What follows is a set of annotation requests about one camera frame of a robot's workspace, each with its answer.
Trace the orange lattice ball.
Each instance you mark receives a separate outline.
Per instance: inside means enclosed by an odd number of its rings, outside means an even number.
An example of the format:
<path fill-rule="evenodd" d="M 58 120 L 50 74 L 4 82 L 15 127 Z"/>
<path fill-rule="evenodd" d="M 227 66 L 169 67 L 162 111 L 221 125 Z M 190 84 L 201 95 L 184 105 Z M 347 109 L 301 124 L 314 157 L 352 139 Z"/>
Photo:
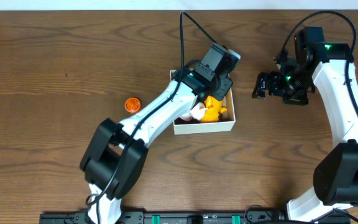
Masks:
<path fill-rule="evenodd" d="M 141 101 L 136 97 L 130 97 L 124 103 L 124 107 L 126 111 L 131 114 L 138 113 L 141 109 L 141 106 L 142 106 Z"/>

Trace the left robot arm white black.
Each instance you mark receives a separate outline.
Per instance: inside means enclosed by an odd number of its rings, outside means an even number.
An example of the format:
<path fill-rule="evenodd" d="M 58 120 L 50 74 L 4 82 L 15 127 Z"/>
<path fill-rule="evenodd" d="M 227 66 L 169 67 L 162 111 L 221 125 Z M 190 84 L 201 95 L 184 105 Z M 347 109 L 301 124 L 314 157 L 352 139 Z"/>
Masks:
<path fill-rule="evenodd" d="M 122 121 L 105 119 L 97 128 L 80 162 L 94 200 L 86 223 L 116 223 L 121 200 L 142 172 L 149 146 L 176 119 L 198 102 L 198 95 L 223 100 L 232 86 L 227 73 L 211 80 L 192 70 L 173 70 L 171 82 L 149 105 Z"/>

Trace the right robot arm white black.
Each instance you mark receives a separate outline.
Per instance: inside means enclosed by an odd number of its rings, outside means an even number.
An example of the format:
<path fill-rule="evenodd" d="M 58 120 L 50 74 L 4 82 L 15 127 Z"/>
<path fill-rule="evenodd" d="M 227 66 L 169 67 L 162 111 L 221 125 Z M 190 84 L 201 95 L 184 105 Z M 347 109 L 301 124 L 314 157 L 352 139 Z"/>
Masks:
<path fill-rule="evenodd" d="M 358 84 L 351 48 L 322 40 L 296 45 L 296 56 L 276 60 L 277 72 L 258 74 L 253 98 L 280 96 L 307 105 L 318 90 L 328 116 L 332 151 L 318 164 L 313 186 L 286 204 L 288 222 L 318 223 L 358 206 Z"/>

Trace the yellow rubber duck toy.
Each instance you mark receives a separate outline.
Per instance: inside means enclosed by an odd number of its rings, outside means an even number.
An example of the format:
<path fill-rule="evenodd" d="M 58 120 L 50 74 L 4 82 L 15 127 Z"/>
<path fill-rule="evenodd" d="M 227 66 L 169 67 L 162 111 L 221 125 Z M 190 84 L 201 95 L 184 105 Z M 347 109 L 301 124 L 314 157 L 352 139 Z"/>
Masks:
<path fill-rule="evenodd" d="M 212 96 L 208 96 L 204 101 L 206 108 L 205 114 L 200 120 L 201 123 L 216 123 L 222 118 L 222 115 L 227 111 L 227 108 L 223 106 L 223 102 L 215 99 Z"/>

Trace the pink white snail toy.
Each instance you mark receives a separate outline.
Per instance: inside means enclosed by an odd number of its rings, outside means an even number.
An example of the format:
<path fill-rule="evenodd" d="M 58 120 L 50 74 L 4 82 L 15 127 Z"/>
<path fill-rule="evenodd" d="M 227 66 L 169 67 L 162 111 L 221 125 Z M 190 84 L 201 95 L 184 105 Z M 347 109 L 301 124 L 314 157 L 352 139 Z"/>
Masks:
<path fill-rule="evenodd" d="M 191 121 L 192 119 L 195 119 L 197 121 L 200 121 L 206 114 L 206 111 L 208 109 L 212 109 L 213 105 L 211 106 L 205 106 L 204 103 L 199 102 L 195 104 L 195 106 L 187 113 L 180 116 L 180 119 L 184 121 Z"/>

